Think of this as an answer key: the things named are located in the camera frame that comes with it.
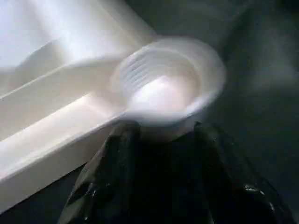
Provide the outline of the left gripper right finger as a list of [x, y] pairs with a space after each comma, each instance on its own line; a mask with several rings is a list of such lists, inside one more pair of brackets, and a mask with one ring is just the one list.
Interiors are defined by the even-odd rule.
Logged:
[[195, 123], [201, 178], [216, 224], [294, 224], [288, 205], [259, 174], [233, 138], [217, 126]]

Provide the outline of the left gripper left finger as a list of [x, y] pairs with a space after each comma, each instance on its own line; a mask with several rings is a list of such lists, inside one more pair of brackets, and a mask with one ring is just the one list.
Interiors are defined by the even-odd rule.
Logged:
[[140, 125], [122, 122], [79, 174], [60, 224], [127, 224]]

